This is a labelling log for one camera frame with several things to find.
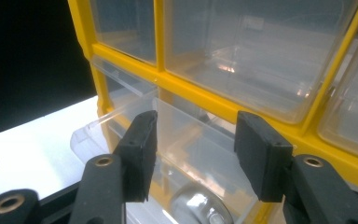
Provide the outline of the yellow black drawer organizer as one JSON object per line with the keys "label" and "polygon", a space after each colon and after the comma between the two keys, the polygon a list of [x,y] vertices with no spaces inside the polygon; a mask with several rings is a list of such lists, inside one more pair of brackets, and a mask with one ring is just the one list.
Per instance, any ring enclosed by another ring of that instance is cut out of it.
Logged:
{"label": "yellow black drawer organizer", "polygon": [[[89,61],[98,119],[138,99],[155,97],[187,114],[207,115],[235,141],[237,114],[263,118],[293,146],[320,157],[358,193],[358,9],[338,43],[322,86],[297,123],[236,103],[164,67],[164,0],[68,0],[77,40]],[[284,224],[282,203],[257,199],[254,224]]]}

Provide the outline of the set of clear plastic drawers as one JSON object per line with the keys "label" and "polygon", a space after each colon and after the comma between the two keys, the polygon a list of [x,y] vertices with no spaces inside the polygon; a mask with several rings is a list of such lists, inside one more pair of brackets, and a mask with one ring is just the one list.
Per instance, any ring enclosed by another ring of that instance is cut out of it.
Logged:
{"label": "set of clear plastic drawers", "polygon": [[358,0],[164,0],[164,67],[297,123],[357,9]]}

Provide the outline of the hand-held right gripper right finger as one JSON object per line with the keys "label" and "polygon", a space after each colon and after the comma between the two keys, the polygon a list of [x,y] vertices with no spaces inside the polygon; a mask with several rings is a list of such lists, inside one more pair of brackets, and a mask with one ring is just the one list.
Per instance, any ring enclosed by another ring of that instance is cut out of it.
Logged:
{"label": "hand-held right gripper right finger", "polygon": [[293,149],[263,118],[237,114],[234,151],[259,201],[282,203],[287,224],[358,224],[358,193],[331,163]]}

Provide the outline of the small oval metal tin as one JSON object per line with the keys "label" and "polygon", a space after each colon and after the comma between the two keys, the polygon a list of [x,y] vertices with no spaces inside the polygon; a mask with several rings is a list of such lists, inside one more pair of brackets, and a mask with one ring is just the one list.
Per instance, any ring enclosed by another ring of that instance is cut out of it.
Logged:
{"label": "small oval metal tin", "polygon": [[170,213],[179,224],[233,224],[222,200],[199,184],[187,184],[170,199]]}

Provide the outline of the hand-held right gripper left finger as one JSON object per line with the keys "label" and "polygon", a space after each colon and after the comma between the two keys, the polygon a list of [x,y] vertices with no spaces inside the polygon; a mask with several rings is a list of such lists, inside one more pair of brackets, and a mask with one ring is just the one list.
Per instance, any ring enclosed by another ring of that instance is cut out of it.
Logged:
{"label": "hand-held right gripper left finger", "polygon": [[137,115],[111,153],[76,152],[85,163],[69,224],[126,224],[127,203],[148,200],[157,160],[158,112]]}

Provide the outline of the clear plastic organizer drawer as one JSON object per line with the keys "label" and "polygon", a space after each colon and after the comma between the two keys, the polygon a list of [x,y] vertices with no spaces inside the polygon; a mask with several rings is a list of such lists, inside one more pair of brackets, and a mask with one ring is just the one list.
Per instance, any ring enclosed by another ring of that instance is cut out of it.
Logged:
{"label": "clear plastic organizer drawer", "polygon": [[170,199],[183,186],[199,184],[219,197],[233,224],[254,224],[257,198],[233,152],[234,139],[219,131],[207,115],[193,117],[155,97],[138,99],[75,131],[71,149],[111,152],[134,118],[158,112],[158,153],[149,199],[127,204],[128,224],[179,224]]}

